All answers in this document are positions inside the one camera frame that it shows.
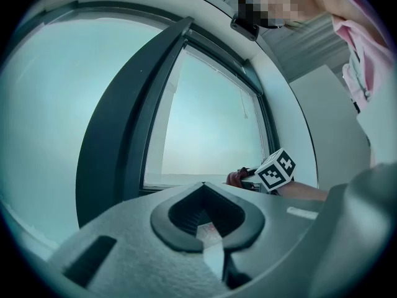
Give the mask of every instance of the ceiling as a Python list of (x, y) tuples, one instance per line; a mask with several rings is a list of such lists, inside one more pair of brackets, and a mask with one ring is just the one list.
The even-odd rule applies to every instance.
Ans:
[[(228, 4), (237, 0), (223, 0)], [(261, 35), (280, 62), (288, 82), (315, 70), (328, 67), (345, 85), (342, 67), (349, 61), (349, 49), (345, 41), (332, 28), (329, 14), (305, 22), (302, 32), (285, 27), (277, 30), (261, 29)]]

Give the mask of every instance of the frosted glass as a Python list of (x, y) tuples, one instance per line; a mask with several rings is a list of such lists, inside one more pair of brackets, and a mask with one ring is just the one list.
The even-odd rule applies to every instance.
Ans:
[(1, 198), (39, 239), (60, 244), (78, 230), (76, 170), (91, 115), (121, 67), (159, 32), (115, 19), (52, 24), (3, 70)]
[(150, 150), (164, 145), (160, 176), (150, 164), (145, 184), (178, 185), (196, 181), (225, 182), (237, 169), (261, 164), (262, 143), (252, 97), (221, 72), (186, 54), (176, 92), (160, 103), (171, 104), (165, 140), (158, 140), (156, 120)]

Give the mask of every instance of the window pane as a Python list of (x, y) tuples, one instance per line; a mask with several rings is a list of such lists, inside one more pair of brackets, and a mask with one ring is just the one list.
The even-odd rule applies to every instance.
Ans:
[(78, 230), (76, 170), (99, 99), (122, 66), (159, 32), (139, 22), (103, 18), (47, 25), (1, 73), (1, 196), (46, 248)]
[(148, 150), (145, 186), (224, 183), (230, 172), (261, 164), (253, 96), (226, 77), (224, 68), (197, 54), (182, 51), (167, 83)]

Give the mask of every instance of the pink shirt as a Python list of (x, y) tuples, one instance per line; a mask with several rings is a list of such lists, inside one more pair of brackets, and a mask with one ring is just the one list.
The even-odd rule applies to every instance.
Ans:
[[(376, 16), (371, 13), (364, 0), (349, 1), (361, 10), (379, 30), (379, 25), (375, 20)], [(371, 96), (376, 94), (379, 87), (391, 73), (393, 66), (392, 52), (388, 48), (377, 43), (366, 28), (360, 24), (351, 20), (344, 20), (337, 16), (333, 16), (332, 21), (335, 33), (351, 46), (360, 60), (359, 70), (361, 72), (359, 73), (362, 74), (364, 87)], [(356, 79), (352, 76), (355, 74), (354, 70), (350, 67), (350, 64), (345, 64), (342, 70), (352, 99), (357, 103), (360, 110), (363, 110), (367, 105), (367, 100), (362, 88), (356, 83)]]

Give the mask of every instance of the person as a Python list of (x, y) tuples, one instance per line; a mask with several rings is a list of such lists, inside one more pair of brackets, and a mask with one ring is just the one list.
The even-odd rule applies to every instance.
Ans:
[[(253, 0), (260, 6), (261, 17), (283, 19), (289, 28), (325, 12), (332, 16), (335, 33), (350, 49), (349, 63), (342, 72), (351, 98), (363, 111), (371, 98), (390, 76), (394, 59), (391, 42), (382, 24), (366, 0)], [(371, 151), (371, 166), (375, 165)], [(278, 189), (284, 197), (326, 199), (326, 192), (305, 184), (290, 182)]]

